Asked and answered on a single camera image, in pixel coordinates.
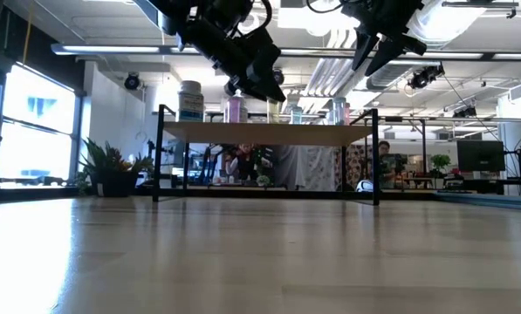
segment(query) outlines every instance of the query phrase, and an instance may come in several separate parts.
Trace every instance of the black metal table frame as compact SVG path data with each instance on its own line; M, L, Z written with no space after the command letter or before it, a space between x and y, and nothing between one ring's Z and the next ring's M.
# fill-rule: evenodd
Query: black metal table frame
M161 147L163 142L165 112L168 110L166 105L159 106L158 123L157 123L157 138L156 146ZM373 147L379 145L379 114L378 109L370 109L365 111L361 116L350 123L350 126L361 120L370 119L372 121L372 135ZM247 197L247 198L275 198L275 199L320 199L320 200L368 200L372 196L372 203L374 206L380 204L380 193L354 193L347 191L347 167L346 167L346 151L347 147L341 147L341 190L336 192L311 192L311 191L240 191L240 190L217 190L217 189L189 189L189 151L190 143L185 143L184 146L184 162L183 162L183 176L182 189L179 188L161 188L161 150L155 149L154 158L154 187L152 197L154 202L159 201L160 196L178 196L178 197ZM373 149L373 160L379 159L379 150ZM373 168L373 189L380 191L380 184L378 180L378 173L380 172L380 164L374 163Z

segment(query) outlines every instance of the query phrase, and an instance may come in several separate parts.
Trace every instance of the computer screen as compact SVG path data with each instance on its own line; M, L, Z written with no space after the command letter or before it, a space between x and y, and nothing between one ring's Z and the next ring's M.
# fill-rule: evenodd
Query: computer screen
M504 145L494 140L459 140L458 167L461 171L504 171Z

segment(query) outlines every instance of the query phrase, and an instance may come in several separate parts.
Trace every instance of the shelf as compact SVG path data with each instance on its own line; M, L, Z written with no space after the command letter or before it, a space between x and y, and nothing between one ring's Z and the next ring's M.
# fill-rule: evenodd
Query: shelf
M342 147L371 133L370 126L165 122L166 132L189 143Z

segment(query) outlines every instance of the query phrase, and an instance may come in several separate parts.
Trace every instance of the white wall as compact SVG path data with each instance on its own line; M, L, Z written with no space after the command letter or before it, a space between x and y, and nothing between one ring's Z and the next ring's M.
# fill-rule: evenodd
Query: white wall
M94 62L86 63L84 85L87 97L82 138L89 137L100 145L108 141L125 158L144 154L146 104L101 73Z

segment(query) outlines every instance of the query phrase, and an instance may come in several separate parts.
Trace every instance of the wooden floor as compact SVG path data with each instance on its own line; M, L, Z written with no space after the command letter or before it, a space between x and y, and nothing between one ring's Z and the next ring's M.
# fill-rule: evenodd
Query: wooden floor
M151 198L0 206L0 313L521 313L521 211Z

